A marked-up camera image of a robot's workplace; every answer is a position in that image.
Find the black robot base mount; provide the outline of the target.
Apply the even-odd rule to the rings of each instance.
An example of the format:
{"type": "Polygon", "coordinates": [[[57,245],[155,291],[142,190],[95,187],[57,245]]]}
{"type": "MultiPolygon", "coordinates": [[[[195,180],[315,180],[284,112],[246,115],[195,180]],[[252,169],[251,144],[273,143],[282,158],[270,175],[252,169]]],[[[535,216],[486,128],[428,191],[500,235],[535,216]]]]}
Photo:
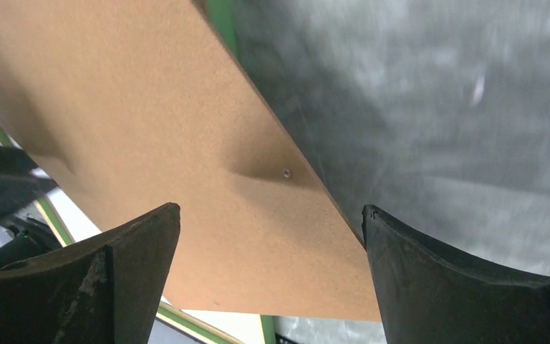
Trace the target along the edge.
{"type": "Polygon", "coordinates": [[[14,217],[0,224],[0,269],[60,248],[62,245],[49,226],[30,216],[14,217]]]}

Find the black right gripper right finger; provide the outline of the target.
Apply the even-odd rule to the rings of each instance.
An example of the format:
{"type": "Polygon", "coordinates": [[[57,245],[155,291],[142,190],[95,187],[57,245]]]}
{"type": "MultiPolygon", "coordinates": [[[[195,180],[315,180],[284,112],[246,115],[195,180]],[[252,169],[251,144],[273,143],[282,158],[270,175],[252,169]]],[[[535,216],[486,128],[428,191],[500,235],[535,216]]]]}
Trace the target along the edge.
{"type": "Polygon", "coordinates": [[[366,205],[362,233],[389,343],[550,343],[550,277],[481,259],[366,205]]]}

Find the landscape photo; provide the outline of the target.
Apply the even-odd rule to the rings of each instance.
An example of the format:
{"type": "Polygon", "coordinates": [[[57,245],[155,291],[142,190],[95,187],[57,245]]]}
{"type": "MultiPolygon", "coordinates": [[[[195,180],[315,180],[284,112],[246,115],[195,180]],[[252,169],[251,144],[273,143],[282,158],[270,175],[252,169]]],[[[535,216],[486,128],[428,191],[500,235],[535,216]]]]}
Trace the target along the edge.
{"type": "MultiPolygon", "coordinates": [[[[59,242],[66,246],[100,233],[100,230],[61,189],[34,202],[59,242]]],[[[149,343],[276,343],[270,316],[237,312],[179,310],[166,298],[161,303],[149,343]]]]}

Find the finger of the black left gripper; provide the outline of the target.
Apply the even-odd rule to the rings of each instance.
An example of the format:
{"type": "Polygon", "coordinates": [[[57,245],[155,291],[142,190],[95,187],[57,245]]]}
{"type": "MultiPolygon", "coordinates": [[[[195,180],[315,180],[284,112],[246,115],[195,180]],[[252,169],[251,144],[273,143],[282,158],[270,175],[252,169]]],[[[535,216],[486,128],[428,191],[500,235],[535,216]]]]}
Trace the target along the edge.
{"type": "Polygon", "coordinates": [[[0,145],[0,221],[58,187],[49,177],[35,176],[36,168],[22,149],[0,145]]]}

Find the brown fibreboard backing board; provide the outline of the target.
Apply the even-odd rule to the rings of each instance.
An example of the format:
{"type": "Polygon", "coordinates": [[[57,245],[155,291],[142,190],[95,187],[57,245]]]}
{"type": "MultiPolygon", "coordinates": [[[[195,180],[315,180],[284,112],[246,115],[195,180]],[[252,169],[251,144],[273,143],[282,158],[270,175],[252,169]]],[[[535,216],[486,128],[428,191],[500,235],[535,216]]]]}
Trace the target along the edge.
{"type": "Polygon", "coordinates": [[[0,1],[0,126],[101,230],[180,206],[173,306],[380,319],[364,248],[192,1],[0,1]]]}

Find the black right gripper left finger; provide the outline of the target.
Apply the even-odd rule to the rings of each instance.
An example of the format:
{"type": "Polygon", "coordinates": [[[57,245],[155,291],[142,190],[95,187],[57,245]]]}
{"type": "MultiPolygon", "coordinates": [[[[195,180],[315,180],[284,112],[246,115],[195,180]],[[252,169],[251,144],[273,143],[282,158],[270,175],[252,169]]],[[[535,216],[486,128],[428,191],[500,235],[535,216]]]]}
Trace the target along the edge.
{"type": "Polygon", "coordinates": [[[179,235],[166,203],[0,269],[0,343],[146,343],[179,235]]]}

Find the light wooden picture frame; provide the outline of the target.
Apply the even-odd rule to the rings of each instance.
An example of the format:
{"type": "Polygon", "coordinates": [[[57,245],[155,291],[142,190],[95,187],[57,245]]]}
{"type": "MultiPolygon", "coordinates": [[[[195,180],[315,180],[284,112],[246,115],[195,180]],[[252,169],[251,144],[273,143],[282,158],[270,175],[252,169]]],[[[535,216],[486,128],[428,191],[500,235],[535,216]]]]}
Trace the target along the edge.
{"type": "MultiPolygon", "coordinates": [[[[126,24],[151,24],[163,17],[140,3],[99,1],[0,1],[0,143],[12,138],[40,165],[48,160],[69,174],[96,169],[97,157],[113,147],[88,143],[74,129],[98,131],[116,115],[128,114],[133,100],[153,70],[136,67],[140,56],[129,43],[126,24]]],[[[65,281],[74,271],[81,284],[57,321],[57,343],[146,343],[158,304],[152,295],[130,303],[132,316],[116,309],[126,296],[115,287],[124,267],[114,254],[147,254],[135,231],[116,230],[73,242],[69,222],[50,201],[36,206],[62,244],[53,275],[65,281]]]]}

